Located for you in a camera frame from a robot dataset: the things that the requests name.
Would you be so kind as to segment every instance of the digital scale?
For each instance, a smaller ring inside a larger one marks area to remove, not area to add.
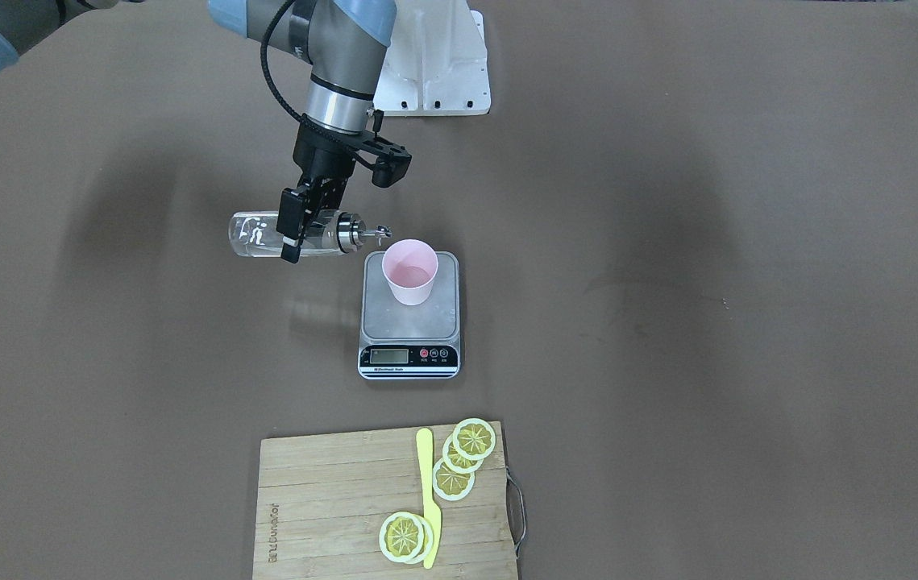
[[[459,261],[437,252],[430,297],[407,307],[384,278],[384,252],[366,257],[359,331],[359,375],[366,379],[450,379],[462,366]]]

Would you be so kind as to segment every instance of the pink cup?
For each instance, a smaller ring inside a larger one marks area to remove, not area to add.
[[[394,242],[384,252],[384,278],[403,305],[421,305],[430,297],[437,275],[437,253],[418,239]]]

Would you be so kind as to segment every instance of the cutting board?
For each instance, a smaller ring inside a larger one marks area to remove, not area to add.
[[[262,441],[255,518],[255,580],[518,580],[506,507],[502,425],[498,444],[466,498],[441,507],[434,568],[388,561],[379,549],[384,519],[422,513],[411,429],[267,438]],[[454,425],[430,427],[434,462]]]

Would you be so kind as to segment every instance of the lemon slice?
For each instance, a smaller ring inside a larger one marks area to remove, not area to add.
[[[405,562],[417,557],[426,539],[422,518],[409,512],[395,512],[380,526],[380,551],[389,561]]]
[[[444,447],[441,448],[441,458],[444,459],[444,465],[448,466],[448,469],[456,474],[473,473],[484,464],[483,459],[480,459],[479,462],[471,462],[471,460],[459,455],[459,451],[451,444],[451,436],[448,436],[447,440],[444,441]]]
[[[430,548],[434,547],[434,529],[430,527],[430,522],[426,521],[425,517],[415,516],[419,518],[419,521],[422,522],[422,550],[419,550],[419,554],[415,555],[412,559],[407,559],[405,564],[419,564],[426,559],[426,555],[430,554]]]
[[[444,459],[438,459],[434,466],[434,492],[440,499],[448,502],[458,502],[459,499],[469,495],[473,489],[476,474],[456,474],[444,465]]]
[[[463,420],[451,432],[451,444],[463,458],[479,462],[495,450],[495,429],[484,419]]]

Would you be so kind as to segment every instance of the knife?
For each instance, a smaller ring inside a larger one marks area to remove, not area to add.
[[[437,547],[441,545],[441,508],[434,502],[434,488],[430,478],[434,477],[434,433],[426,427],[415,433],[415,450],[419,457],[419,480],[422,481],[422,517],[430,522],[434,531],[434,544],[422,561],[422,568],[429,570],[437,558]]]

